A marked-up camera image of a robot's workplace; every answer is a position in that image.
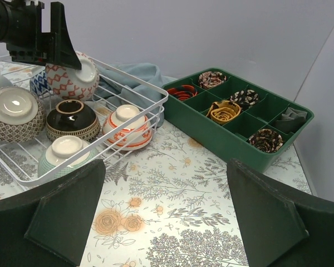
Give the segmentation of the green compartment tray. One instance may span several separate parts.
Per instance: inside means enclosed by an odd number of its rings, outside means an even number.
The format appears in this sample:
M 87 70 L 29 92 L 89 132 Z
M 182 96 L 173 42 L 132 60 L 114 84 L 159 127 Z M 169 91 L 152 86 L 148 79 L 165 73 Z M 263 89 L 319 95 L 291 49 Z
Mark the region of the green compartment tray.
M 164 103 L 164 118 L 223 161 L 235 158 L 259 172 L 265 172 L 314 118 L 311 110 L 230 73 L 226 73 L 225 83 L 209 90 L 198 86 L 199 75 L 195 73 L 163 86 L 168 90 L 191 85 L 198 92 L 185 101 L 170 96 Z M 242 111 L 237 118 L 221 125 L 207 118 L 207 110 L 213 102 L 247 87 L 261 95 L 261 101 L 255 107 Z M 289 107 L 304 111 L 307 116 L 297 131 L 286 133 L 277 128 L 275 122 Z M 284 143 L 277 152 L 262 152 L 248 143 L 251 135 L 263 128 L 275 130 L 282 136 Z

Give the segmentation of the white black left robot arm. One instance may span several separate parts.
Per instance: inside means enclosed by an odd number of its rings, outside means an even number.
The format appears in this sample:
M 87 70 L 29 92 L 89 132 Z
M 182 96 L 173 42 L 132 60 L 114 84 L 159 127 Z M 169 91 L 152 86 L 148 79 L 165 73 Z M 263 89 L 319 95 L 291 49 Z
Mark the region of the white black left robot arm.
M 65 6 L 51 2 L 51 26 L 42 31 L 41 1 L 0 1 L 0 43 L 13 62 L 46 64 L 81 70 L 67 29 Z

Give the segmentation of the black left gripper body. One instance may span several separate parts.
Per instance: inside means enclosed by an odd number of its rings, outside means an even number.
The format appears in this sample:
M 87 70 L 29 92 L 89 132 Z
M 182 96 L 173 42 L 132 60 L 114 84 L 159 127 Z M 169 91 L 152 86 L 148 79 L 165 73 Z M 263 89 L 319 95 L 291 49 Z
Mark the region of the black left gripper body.
M 44 65 L 55 59 L 53 34 L 42 30 L 41 1 L 10 1 L 6 48 L 12 61 Z

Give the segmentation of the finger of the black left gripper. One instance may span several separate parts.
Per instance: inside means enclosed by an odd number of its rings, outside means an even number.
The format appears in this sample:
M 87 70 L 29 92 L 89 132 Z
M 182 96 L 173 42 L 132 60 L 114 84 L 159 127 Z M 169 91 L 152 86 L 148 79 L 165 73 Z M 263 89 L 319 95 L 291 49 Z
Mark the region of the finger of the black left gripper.
M 61 2 L 51 2 L 51 63 L 74 70 L 82 68 L 73 48 L 67 29 L 65 7 Z

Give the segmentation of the brown patterned rolled tie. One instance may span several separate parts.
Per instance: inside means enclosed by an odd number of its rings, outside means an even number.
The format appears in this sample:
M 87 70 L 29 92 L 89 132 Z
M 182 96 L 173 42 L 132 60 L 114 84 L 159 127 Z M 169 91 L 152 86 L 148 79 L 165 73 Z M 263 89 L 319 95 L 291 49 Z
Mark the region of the brown patterned rolled tie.
M 199 75 L 198 84 L 204 90 L 209 90 L 221 85 L 227 80 L 227 76 L 218 71 L 206 71 Z

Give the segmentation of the grey folded cloth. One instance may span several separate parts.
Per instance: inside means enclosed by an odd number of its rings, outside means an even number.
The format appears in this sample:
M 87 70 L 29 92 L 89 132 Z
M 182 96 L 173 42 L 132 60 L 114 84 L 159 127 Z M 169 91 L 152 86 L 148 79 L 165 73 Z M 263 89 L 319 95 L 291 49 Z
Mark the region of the grey folded cloth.
M 288 107 L 285 112 L 281 114 L 280 118 L 275 120 L 273 126 L 285 134 L 290 132 L 295 133 L 305 124 L 307 114 L 307 111 Z

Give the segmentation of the black white rolled tie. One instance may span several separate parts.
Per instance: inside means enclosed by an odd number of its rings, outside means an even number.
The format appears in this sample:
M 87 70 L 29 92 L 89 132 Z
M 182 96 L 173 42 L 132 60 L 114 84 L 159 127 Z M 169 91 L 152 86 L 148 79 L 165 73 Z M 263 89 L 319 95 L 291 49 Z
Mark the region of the black white rolled tie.
M 230 96 L 230 100 L 240 106 L 245 111 L 259 102 L 259 95 L 251 89 L 235 92 Z

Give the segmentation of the red diamond pattern bowl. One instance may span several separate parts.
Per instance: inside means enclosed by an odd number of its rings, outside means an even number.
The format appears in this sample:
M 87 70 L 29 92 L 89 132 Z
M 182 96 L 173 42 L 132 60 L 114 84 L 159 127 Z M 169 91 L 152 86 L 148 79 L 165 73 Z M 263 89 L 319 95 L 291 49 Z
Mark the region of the red diamond pattern bowl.
M 82 69 L 74 70 L 58 65 L 46 64 L 47 82 L 54 94 L 64 100 L 89 100 L 99 85 L 99 71 L 93 60 L 86 54 L 75 51 Z

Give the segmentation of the red black rolled tie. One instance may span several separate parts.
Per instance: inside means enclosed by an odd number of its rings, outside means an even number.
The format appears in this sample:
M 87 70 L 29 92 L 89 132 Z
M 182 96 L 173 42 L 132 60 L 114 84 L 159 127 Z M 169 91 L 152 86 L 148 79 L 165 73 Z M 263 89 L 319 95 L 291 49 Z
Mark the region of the red black rolled tie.
M 167 92 L 179 101 L 185 101 L 198 94 L 197 89 L 192 85 L 181 85 L 178 87 L 170 88 Z

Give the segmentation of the brown floral pattern bowl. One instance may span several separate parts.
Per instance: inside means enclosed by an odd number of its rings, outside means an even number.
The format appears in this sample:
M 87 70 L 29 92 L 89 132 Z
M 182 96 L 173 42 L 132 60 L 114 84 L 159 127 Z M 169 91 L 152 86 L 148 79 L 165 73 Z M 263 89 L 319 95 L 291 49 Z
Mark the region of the brown floral pattern bowl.
M 46 110 L 36 95 L 22 87 L 0 88 L 0 141 L 29 141 L 45 124 Z

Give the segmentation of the pale green bowl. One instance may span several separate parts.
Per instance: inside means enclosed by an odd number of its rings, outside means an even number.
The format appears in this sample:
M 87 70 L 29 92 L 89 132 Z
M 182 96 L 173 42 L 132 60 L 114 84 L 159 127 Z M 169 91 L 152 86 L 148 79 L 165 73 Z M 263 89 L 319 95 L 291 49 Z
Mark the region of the pale green bowl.
M 54 142 L 46 149 L 41 155 L 37 166 L 37 177 L 41 177 L 45 173 L 49 172 L 59 164 L 68 160 L 74 154 L 80 152 L 84 148 L 88 147 L 89 143 L 77 136 L 61 136 L 54 140 Z M 48 181 L 52 181 L 59 177 L 65 176 L 70 172 L 79 169 L 81 166 L 88 163 L 94 157 L 99 154 L 99 151 L 94 148 L 83 156 L 67 165 L 64 169 L 53 174 Z

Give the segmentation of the dark floral rolled tie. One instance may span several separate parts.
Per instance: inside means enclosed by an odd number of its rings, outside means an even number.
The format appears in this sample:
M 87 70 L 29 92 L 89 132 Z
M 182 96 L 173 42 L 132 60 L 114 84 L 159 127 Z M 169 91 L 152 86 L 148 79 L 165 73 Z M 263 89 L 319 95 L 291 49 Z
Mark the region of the dark floral rolled tie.
M 283 146 L 284 141 L 277 131 L 263 128 L 254 133 L 248 143 L 260 151 L 275 153 Z

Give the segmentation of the orange white floral bowl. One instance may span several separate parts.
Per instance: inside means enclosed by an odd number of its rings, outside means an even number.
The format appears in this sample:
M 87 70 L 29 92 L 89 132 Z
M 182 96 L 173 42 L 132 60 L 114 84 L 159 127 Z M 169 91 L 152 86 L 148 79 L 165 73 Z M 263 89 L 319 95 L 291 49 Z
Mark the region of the orange white floral bowl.
M 111 113 L 104 121 L 102 134 L 107 134 L 118 128 L 126 121 L 134 118 L 140 113 L 140 110 L 134 105 L 121 105 L 116 111 Z M 109 145 L 115 149 L 123 151 L 133 151 L 145 147 L 153 138 L 153 128 L 149 118 L 144 115 L 129 125 L 126 125 L 120 131 L 111 134 L 107 138 Z

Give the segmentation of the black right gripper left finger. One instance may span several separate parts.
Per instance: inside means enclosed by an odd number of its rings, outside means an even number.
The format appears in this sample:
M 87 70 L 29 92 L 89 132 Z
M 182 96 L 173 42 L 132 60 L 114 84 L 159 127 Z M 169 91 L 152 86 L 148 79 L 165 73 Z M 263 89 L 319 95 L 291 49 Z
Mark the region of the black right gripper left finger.
M 93 160 L 0 200 L 0 266 L 80 266 L 105 172 Z

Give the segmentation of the black glazed bowl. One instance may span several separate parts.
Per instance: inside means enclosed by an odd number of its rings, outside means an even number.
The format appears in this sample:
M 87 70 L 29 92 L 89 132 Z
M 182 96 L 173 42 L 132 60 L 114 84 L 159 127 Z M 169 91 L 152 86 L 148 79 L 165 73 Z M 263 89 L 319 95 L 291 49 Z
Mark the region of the black glazed bowl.
M 46 118 L 46 135 L 50 141 L 68 135 L 91 141 L 100 129 L 95 111 L 79 100 L 59 102 Z

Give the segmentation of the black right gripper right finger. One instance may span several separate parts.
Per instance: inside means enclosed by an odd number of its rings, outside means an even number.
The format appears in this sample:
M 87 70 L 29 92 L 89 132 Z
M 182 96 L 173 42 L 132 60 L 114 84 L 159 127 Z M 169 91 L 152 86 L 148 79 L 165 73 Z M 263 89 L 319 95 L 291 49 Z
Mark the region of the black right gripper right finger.
M 249 266 L 334 266 L 334 202 L 236 159 L 227 178 Z

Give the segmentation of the yellow rolled tie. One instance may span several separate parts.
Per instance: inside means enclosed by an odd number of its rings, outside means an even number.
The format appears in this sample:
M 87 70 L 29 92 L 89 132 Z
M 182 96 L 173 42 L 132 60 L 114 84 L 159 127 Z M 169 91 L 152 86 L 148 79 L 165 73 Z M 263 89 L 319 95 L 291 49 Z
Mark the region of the yellow rolled tie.
M 219 125 L 226 124 L 240 115 L 241 107 L 230 100 L 221 100 L 213 102 L 210 106 L 207 118 Z

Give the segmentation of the blue white zigzag bowl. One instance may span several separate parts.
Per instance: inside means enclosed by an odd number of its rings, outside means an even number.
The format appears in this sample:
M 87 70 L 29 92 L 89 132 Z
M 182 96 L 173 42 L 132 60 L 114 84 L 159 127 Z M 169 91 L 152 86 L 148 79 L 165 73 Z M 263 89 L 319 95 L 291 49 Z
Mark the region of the blue white zigzag bowl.
M 51 90 L 46 71 L 44 68 L 34 68 L 32 69 L 32 75 L 30 78 L 30 91 L 37 96 L 41 96 Z

